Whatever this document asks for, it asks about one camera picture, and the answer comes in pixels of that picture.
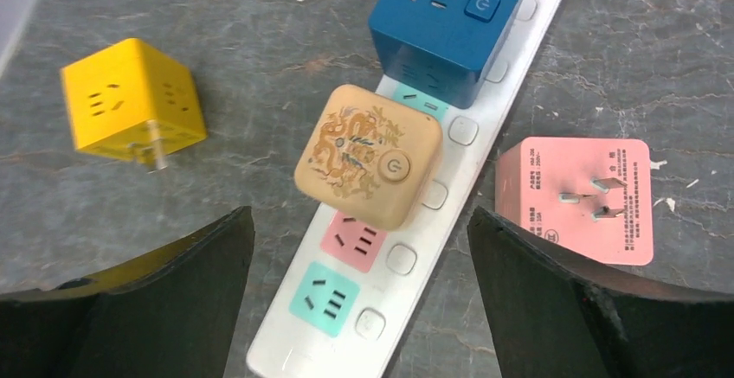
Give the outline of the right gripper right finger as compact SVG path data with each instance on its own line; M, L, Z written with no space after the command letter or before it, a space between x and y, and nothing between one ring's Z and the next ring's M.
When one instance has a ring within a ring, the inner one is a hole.
M731 294L615 269L483 208L467 237L503 376L732 376Z

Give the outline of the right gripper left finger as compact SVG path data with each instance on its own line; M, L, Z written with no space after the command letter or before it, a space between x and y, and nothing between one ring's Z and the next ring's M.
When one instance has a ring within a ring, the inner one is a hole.
M4 293L2 376L223 376L254 240L243 206L54 289Z

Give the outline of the pink adapter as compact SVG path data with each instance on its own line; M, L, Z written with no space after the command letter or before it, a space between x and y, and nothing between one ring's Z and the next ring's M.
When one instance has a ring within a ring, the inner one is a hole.
M495 211L608 265L654 258L651 159L632 138L528 137L495 163Z

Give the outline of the white long power strip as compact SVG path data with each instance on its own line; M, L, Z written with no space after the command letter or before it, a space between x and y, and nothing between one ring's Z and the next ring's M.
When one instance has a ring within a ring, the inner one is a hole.
M382 377L562 0L523 0L499 60L461 110L383 78L378 93L432 112L444 161L394 232L320 205L247 354L259 377Z

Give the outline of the yellow cube adapter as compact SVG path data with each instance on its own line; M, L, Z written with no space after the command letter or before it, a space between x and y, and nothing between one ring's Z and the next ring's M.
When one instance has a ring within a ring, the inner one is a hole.
M139 38L62 67L60 78L78 152L155 172L207 137L190 70Z

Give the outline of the orange cube adapter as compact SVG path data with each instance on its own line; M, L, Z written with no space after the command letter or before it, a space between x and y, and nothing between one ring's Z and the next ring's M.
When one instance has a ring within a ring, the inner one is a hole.
M442 154L435 117L344 84L328 98L293 177L305 195L396 231L413 218Z

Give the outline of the blue white cube adapter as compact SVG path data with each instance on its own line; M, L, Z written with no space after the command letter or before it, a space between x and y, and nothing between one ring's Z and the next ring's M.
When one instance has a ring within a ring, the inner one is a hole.
M469 108L522 0L377 0L368 27L383 73Z

